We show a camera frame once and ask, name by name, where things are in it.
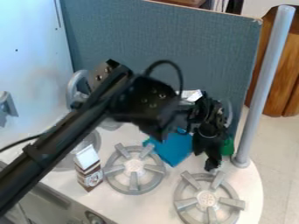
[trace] screw hole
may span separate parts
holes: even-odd
[[[97,75],[97,76],[95,76],[95,79],[98,80],[98,81],[101,81],[101,76]]]

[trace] gray metal pole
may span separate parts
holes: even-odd
[[[254,97],[251,101],[247,120],[240,139],[238,152],[236,157],[232,159],[233,164],[239,168],[249,166],[250,147],[254,140],[254,134],[258,128],[261,113],[275,77],[275,72],[289,34],[289,28],[294,14],[294,7],[282,5],[278,8],[265,58],[261,66],[260,76],[254,91]]]

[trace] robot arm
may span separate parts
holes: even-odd
[[[176,127],[180,96],[168,85],[109,60],[108,75],[89,86],[85,102],[43,134],[0,173],[0,217],[22,199],[106,117],[130,122],[158,140]]]

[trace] white wall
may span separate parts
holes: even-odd
[[[262,18],[272,7],[281,4],[299,5],[299,0],[245,0],[242,15]]]
[[[0,90],[12,94],[19,113],[0,127],[1,147],[55,119],[73,69],[59,5],[60,27],[53,0],[2,0],[0,7]]]

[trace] wooden cabinet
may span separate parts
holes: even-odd
[[[296,15],[264,108],[263,113],[268,116],[294,116],[299,114],[299,7],[296,8]],[[277,7],[274,7],[263,18],[260,48],[253,78],[247,92],[247,106],[249,106],[254,94],[276,12]]]

